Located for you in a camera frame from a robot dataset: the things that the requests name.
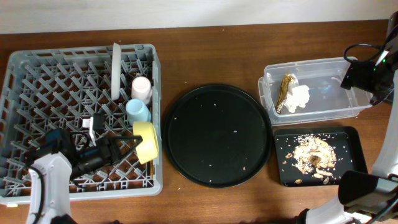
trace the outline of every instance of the white wall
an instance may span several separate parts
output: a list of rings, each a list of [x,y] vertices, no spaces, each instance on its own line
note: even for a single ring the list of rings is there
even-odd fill
[[[387,19],[398,0],[0,0],[0,34]]]

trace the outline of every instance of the gray dish rack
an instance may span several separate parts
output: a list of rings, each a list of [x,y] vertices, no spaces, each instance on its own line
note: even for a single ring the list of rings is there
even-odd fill
[[[30,175],[24,156],[40,146],[45,133],[62,128],[87,131],[82,119],[104,113],[104,135],[132,135],[124,107],[131,82],[145,75],[152,82],[152,122],[159,142],[159,157],[140,165],[134,152],[119,164],[86,174],[76,181],[94,190],[70,184],[70,200],[157,195],[163,186],[160,100],[160,62],[150,44],[121,45],[119,100],[110,97],[112,46],[25,50],[11,54],[0,98],[0,203],[29,203]],[[79,148],[86,139],[74,137]],[[121,150],[127,150],[122,142]]]

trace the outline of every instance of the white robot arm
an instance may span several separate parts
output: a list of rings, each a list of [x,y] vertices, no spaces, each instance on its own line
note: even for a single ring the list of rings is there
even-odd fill
[[[32,193],[26,223],[51,223],[54,217],[71,217],[69,181],[72,165],[68,159],[61,152],[47,154],[31,165],[29,173]]]
[[[398,86],[398,70],[394,75],[394,84]],[[398,91],[394,93],[394,99],[398,99]],[[392,105],[390,120],[387,128],[386,138],[380,155],[373,165],[372,174],[388,179],[391,174],[398,175],[398,103]],[[360,213],[345,212],[338,196],[322,205],[307,212],[305,223],[307,224],[346,224],[353,220],[360,223],[370,221],[371,217]]]

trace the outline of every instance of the white cylinder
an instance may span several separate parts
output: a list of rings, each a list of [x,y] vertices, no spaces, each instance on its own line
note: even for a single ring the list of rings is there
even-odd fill
[[[139,99],[148,105],[152,100],[152,85],[146,77],[137,77],[131,84],[131,98]]]

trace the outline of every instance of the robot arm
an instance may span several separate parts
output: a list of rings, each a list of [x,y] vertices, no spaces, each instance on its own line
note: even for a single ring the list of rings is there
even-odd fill
[[[71,218],[69,183],[77,177],[117,164],[135,150],[141,164],[159,155],[152,123],[134,123],[136,136],[103,137],[96,146],[78,152],[72,135],[56,129],[46,134],[46,143],[27,155],[32,192],[27,223],[76,223]],[[118,140],[134,140],[129,152],[121,154]]]
[[[398,86],[398,70],[396,70],[395,72],[394,84]],[[394,99],[398,99],[398,91],[395,91]],[[392,191],[394,191],[394,189],[398,186],[398,183],[393,183],[391,182],[391,180],[386,180],[386,179],[388,179],[391,176],[391,174],[393,175],[398,174],[397,133],[398,133],[398,103],[395,102],[392,105],[392,111],[387,128],[386,138],[384,140],[384,144],[381,149],[380,155],[376,163],[374,164],[372,171],[372,175],[379,176],[382,178],[381,179],[373,178],[375,181],[377,181],[377,184],[379,185],[377,186],[376,184],[376,188],[379,187],[379,189],[377,190],[373,189],[373,191],[370,193],[377,191],[380,191],[380,193],[374,193],[374,195],[370,195],[370,198],[366,198],[365,196],[360,197],[360,199],[364,200],[364,203],[370,205],[370,207],[374,207],[376,213],[377,211],[380,211],[382,208],[387,206],[387,203],[385,202],[386,200],[390,200],[394,198],[394,196],[396,195],[395,193],[392,193]],[[321,207],[309,210],[307,212],[307,216],[305,217],[305,223],[345,224],[345,223],[353,223],[354,219],[359,220],[358,223],[366,223],[371,219],[371,217],[360,213],[345,212],[345,206],[341,203],[341,199],[343,199],[342,189],[343,188],[352,188],[353,190],[358,189],[356,188],[355,183],[347,182],[346,181],[347,178],[353,178],[353,177],[352,176],[342,177],[339,188],[339,196],[334,197],[332,200],[322,205]],[[364,181],[367,184],[358,187],[365,188],[366,186],[369,186],[368,180],[364,179]],[[353,195],[351,190],[349,190],[347,194]],[[365,209],[364,207],[354,207],[354,208],[360,208],[360,210]]]
[[[359,45],[364,44],[348,47],[345,58],[350,48]],[[342,88],[350,89],[355,86],[371,92],[372,105],[382,102],[391,94],[394,85],[398,86],[398,12],[389,20],[385,43],[377,48],[379,52],[367,61],[348,60],[351,65],[341,84]],[[379,60],[372,62],[378,55],[381,55]],[[321,207],[304,211],[304,223],[373,223],[398,216],[398,211],[394,209],[398,203],[397,90],[394,99],[386,138],[373,166],[372,175],[346,172],[341,178],[338,196]]]
[[[69,201],[72,165],[68,159],[61,152],[47,154],[31,165],[29,173],[32,193],[26,223],[51,223],[54,217],[74,223]]]

